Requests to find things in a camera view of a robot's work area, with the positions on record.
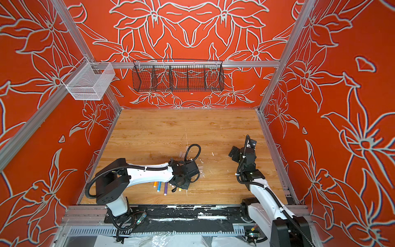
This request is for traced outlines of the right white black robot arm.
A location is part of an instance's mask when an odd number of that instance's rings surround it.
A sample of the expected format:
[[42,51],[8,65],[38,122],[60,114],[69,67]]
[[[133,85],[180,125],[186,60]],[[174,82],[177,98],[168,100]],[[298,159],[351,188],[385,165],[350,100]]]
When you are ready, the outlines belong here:
[[233,146],[229,157],[238,163],[237,181],[254,195],[241,203],[242,219],[255,223],[246,231],[244,240],[255,246],[259,243],[270,247],[315,246],[307,220],[296,216],[280,201],[256,168],[254,145],[246,144],[241,149]]

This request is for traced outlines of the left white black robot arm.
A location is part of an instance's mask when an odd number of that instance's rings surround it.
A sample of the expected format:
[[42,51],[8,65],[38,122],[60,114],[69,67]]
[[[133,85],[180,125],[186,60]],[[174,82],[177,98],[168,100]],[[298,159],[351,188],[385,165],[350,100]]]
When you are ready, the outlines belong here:
[[153,182],[162,182],[176,188],[188,189],[200,176],[194,161],[175,161],[158,165],[141,166],[127,163],[118,158],[99,171],[86,185],[85,196],[95,199],[97,205],[105,205],[114,217],[122,216],[129,210],[128,200],[123,195],[126,188]]

